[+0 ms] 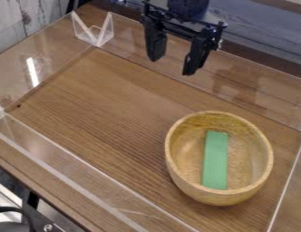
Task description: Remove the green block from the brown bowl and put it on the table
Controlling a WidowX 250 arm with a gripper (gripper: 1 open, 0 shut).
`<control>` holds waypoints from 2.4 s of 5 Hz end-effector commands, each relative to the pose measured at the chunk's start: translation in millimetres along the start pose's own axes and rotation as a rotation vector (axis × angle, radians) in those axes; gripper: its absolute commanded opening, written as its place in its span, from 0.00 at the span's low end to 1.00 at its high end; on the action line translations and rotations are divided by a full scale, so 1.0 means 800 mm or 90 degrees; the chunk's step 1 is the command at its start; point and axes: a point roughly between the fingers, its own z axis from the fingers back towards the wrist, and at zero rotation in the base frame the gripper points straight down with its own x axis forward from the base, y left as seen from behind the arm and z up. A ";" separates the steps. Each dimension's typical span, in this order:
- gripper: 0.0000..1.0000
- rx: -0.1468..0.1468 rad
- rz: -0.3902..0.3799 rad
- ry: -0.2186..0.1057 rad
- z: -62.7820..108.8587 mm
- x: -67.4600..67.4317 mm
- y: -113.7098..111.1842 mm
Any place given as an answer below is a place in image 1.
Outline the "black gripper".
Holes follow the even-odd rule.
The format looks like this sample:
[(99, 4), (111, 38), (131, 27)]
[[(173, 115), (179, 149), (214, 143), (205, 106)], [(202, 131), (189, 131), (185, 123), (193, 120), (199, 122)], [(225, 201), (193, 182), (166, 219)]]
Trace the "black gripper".
[[(203, 29), (210, 29), (215, 50), (218, 49), (221, 36), (229, 24), (210, 13), (210, 0), (145, 0), (143, 4), (145, 15), (178, 26), (183, 31), (197, 34)], [(165, 56), (167, 41), (166, 32), (157, 22), (145, 22), (145, 40), (147, 56), (157, 62)], [(203, 67), (210, 51), (210, 40), (201, 36), (195, 37), (185, 58), (183, 75), (195, 74)]]

